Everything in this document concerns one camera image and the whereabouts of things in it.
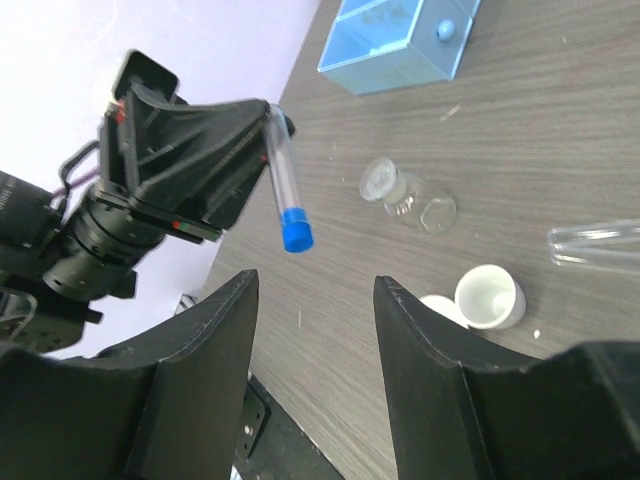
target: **black cable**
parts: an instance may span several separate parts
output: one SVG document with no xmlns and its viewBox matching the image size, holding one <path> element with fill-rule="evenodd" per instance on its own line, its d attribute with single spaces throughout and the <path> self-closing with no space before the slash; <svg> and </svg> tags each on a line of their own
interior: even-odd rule
<svg viewBox="0 0 640 480">
<path fill-rule="evenodd" d="M 62 181 L 62 185 L 64 186 L 64 196 L 60 200 L 58 204 L 58 212 L 61 215 L 64 215 L 64 212 L 67 210 L 67 202 L 69 200 L 69 195 L 71 193 L 71 184 L 69 183 L 69 175 L 74 168 L 82 163 L 82 161 L 94 150 L 98 149 L 100 146 L 100 142 L 98 140 L 93 140 L 87 143 L 84 147 L 78 150 L 69 160 L 65 161 L 62 165 L 60 165 L 60 170 L 58 171 L 58 175 L 60 180 Z"/>
</svg>

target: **wooden table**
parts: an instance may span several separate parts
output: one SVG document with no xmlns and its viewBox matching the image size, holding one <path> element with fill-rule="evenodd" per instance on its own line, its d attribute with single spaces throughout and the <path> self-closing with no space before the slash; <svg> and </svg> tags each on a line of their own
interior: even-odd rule
<svg viewBox="0 0 640 480">
<path fill-rule="evenodd" d="M 557 226 L 640 217 L 640 8 L 485 0 L 453 83 L 354 97 L 316 72 L 338 6 L 321 5 L 282 101 L 317 245 L 284 253 L 265 176 L 208 287 L 258 269 L 253 372 L 348 479 L 388 479 L 375 275 L 451 296 L 473 266 L 504 266 L 528 314 L 489 337 L 535 356 L 640 336 L 640 277 L 556 267 L 545 239 Z M 379 156 L 455 197 L 448 233 L 413 231 L 360 198 L 360 174 Z"/>
</svg>

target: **white lid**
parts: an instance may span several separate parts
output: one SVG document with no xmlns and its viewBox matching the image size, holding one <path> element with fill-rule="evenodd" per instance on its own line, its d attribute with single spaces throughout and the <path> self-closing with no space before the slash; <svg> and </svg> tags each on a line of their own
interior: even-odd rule
<svg viewBox="0 0 640 480">
<path fill-rule="evenodd" d="M 386 157 L 376 158 L 360 177 L 360 195 L 368 202 L 386 197 L 396 183 L 398 170 Z"/>
<path fill-rule="evenodd" d="M 461 327 L 469 328 L 467 319 L 453 300 L 442 295 L 427 295 L 420 299 L 427 307 L 434 312 L 438 312 L 443 317 L 447 317 L 452 322 L 457 323 Z"/>
</svg>

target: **white mug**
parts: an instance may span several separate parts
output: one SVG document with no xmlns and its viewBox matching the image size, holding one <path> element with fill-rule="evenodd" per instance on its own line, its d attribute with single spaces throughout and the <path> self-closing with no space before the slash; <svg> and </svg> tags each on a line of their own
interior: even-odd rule
<svg viewBox="0 0 640 480">
<path fill-rule="evenodd" d="M 511 327 L 527 306 L 520 285 L 497 265 L 469 270 L 458 282 L 455 303 L 469 327 L 479 330 Z"/>
</svg>

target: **tube with blue cap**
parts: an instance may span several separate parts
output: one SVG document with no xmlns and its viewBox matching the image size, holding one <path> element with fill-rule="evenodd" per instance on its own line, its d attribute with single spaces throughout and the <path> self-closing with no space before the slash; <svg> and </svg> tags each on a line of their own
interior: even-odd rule
<svg viewBox="0 0 640 480">
<path fill-rule="evenodd" d="M 302 208 L 293 165 L 293 149 L 282 109 L 271 105 L 265 126 L 269 169 L 276 207 L 280 215 L 284 249 L 302 253 L 313 247 L 311 224 Z"/>
</svg>

